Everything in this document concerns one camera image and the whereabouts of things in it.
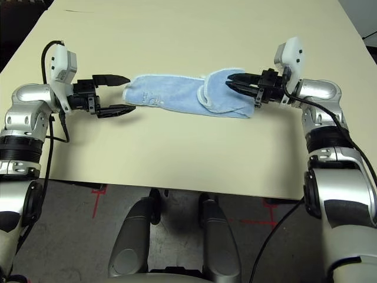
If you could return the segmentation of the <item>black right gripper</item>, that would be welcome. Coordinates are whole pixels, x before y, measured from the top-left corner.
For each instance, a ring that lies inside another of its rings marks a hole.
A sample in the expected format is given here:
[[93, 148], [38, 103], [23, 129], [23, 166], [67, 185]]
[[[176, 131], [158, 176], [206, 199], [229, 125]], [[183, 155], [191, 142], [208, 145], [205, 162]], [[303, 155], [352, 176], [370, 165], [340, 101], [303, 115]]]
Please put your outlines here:
[[[285, 94], [283, 77], [272, 68], [263, 70], [261, 75], [236, 73], [229, 75], [227, 79], [233, 82], [226, 83], [233, 91], [254, 98], [257, 108], [269, 102], [275, 102], [281, 106], [289, 102]], [[244, 84], [256, 84], [256, 87]]]

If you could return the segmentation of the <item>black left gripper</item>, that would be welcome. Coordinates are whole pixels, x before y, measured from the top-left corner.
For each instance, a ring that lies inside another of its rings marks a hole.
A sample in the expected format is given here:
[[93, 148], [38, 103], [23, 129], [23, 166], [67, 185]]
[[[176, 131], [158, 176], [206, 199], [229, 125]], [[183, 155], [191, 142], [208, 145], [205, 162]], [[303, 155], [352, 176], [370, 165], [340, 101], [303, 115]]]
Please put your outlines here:
[[99, 119], [128, 114], [134, 111], [136, 106], [115, 104], [100, 108], [100, 98], [96, 94], [96, 88], [99, 85], [113, 87], [129, 82], [130, 79], [114, 74], [92, 75], [92, 79], [77, 80], [73, 84], [73, 94], [67, 97], [68, 104], [72, 110], [85, 110], [90, 114], [96, 114]]

